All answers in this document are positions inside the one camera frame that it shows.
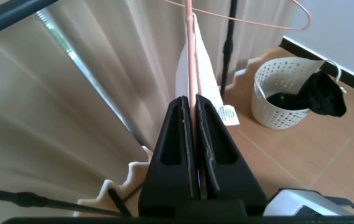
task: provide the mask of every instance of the floor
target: floor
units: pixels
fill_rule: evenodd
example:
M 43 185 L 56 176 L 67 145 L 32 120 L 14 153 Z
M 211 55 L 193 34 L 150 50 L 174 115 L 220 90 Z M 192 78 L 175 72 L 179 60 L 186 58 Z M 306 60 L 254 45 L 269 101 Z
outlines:
M 225 104 L 238 112 L 240 125 L 228 130 L 268 197 L 281 187 L 317 190 L 354 203 L 354 89 L 346 89 L 347 113 L 342 118 L 309 114 L 295 126 L 275 131 L 251 114 L 255 71 L 264 62 L 291 57 L 277 48 L 248 66 L 227 87 Z

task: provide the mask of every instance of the clothing tag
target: clothing tag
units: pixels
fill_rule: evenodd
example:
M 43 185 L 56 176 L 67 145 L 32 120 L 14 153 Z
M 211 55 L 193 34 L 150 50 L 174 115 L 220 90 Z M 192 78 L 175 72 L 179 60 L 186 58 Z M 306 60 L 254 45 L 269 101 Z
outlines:
M 238 115 L 233 106 L 218 106 L 216 110 L 225 126 L 239 125 Z

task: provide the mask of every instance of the perforated basket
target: perforated basket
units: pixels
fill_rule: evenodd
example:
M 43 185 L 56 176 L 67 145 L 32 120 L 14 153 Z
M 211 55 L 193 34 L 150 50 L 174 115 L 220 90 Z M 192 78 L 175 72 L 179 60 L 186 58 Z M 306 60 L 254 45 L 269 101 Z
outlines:
M 284 110 L 270 104 L 266 98 L 275 93 L 298 94 L 301 86 L 326 61 L 309 60 L 299 57 L 277 58 L 264 63 L 254 77 L 254 89 L 251 97 L 251 112 L 256 120 L 265 127 L 286 129 L 297 124 L 307 116 L 309 109 Z M 341 77 L 341 68 L 336 63 Z

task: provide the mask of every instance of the curtain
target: curtain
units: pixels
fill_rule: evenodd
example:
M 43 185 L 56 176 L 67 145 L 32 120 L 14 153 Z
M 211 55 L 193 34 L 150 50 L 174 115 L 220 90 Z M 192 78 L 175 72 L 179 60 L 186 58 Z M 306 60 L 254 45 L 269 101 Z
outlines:
M 0 32 L 0 190 L 76 203 L 132 161 L 147 154 L 39 17 Z M 0 223 L 71 214 L 0 202 Z
M 193 6 L 228 15 L 230 1 L 193 0 Z M 288 26 L 290 1 L 240 0 L 237 18 Z M 135 136 L 154 149 L 185 43 L 182 7 L 161 0 L 63 0 L 48 12 L 129 121 Z M 204 44 L 217 76 L 228 21 L 197 12 Z M 277 46 L 283 30 L 237 22 L 229 80 L 251 58 Z

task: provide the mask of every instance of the black baseboard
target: black baseboard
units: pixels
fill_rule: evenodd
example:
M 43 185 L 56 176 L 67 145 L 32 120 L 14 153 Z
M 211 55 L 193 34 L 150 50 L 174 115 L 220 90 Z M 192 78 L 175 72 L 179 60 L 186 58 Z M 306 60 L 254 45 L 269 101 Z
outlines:
M 322 58 L 314 55 L 313 53 L 309 52 L 306 49 L 292 43 L 291 41 L 283 38 L 281 44 L 279 45 L 281 48 L 285 49 L 286 51 L 294 54 L 297 57 L 312 59 L 312 60 L 323 60 Z M 320 68 L 324 72 L 336 77 L 337 69 L 331 63 L 325 63 Z M 354 88 L 354 75 L 347 72 L 346 70 L 342 69 L 342 76 L 340 79 L 345 84 L 349 85 L 350 87 Z

